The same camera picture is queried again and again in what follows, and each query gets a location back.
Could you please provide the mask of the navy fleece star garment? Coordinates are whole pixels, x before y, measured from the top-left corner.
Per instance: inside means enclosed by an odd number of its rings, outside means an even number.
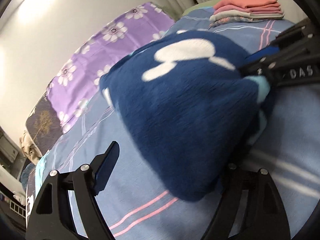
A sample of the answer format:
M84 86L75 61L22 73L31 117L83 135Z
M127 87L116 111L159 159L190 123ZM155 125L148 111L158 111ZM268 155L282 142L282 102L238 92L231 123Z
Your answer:
M173 196L196 202L213 191L236 149L264 125L270 84L241 76L247 57L225 36L190 30L137 49L100 78L104 98Z

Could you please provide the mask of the coral folded garment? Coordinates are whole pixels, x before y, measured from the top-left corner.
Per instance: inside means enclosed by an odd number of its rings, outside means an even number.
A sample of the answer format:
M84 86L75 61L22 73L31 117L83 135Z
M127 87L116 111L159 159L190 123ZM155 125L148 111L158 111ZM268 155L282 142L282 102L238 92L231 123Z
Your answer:
M278 0L221 0L213 6L215 14L228 10L238 10L243 12L262 12L282 13Z

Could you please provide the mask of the blue striped bed sheet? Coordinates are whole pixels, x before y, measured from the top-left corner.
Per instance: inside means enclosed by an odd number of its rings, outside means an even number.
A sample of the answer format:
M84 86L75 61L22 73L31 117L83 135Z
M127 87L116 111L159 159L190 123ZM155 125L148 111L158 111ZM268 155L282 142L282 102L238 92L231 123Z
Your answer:
M248 201L235 239L289 239L271 175L239 168L274 88L319 81L319 24L303 20L255 54L220 35L170 34L124 57L100 80L108 104L167 190L197 201L218 180L222 197L204 239L229 239L241 193Z

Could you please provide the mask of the cream folded garment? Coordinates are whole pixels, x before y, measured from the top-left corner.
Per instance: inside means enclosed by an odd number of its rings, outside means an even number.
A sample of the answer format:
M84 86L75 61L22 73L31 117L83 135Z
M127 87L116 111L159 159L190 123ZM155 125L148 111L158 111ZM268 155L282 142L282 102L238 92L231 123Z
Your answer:
M210 21L218 21L223 18L227 17L244 17L244 18L251 18L251 19L267 19L267 18L275 18L275 19L281 19L284 17L284 13L265 13L265 14L254 14L251 12L243 12L243 11L238 11L238 10L227 10L227 11L222 11L217 14L213 14L210 16L209 20Z

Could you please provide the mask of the patterned folded garment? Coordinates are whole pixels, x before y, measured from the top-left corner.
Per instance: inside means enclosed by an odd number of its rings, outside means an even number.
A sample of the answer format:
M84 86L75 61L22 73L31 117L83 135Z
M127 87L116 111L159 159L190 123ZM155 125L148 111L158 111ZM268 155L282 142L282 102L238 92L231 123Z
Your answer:
M220 20L214 21L209 25L209 28L214 28L220 25L224 25L227 23L234 23L234 22L245 22L245 23L257 23L257 22L263 22L267 21L265 18L247 18L242 16L231 16L231 17L225 17Z

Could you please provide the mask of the dark floral pillow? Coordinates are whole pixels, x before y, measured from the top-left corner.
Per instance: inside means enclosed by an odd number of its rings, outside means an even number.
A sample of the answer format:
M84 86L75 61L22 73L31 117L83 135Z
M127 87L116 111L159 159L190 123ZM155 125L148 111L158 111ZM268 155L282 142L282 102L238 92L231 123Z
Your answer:
M31 111L25 122L25 127L42 155L51 150L63 135L60 119L53 109L47 93L41 96Z

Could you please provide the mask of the green bed pad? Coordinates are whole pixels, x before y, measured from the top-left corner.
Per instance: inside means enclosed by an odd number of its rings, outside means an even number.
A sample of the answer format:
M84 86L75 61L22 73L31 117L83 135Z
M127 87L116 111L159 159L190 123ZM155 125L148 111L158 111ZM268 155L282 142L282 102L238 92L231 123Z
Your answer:
M189 14L190 12L197 10L197 9L208 9L208 8L212 8L214 5L216 5L219 1L221 0L210 0L210 1L206 1L206 2L202 2L196 5L193 5L192 7L186 9L182 16L185 16L187 14Z

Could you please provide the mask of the purple floral pillow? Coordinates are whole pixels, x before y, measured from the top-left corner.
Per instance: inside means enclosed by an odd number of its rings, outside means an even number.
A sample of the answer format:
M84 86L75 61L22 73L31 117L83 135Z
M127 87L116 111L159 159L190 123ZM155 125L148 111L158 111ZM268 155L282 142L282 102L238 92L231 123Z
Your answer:
M136 49L159 40L174 24L160 7L148 2L112 20L80 46L48 86L47 96L63 133L82 115L99 89L100 78Z

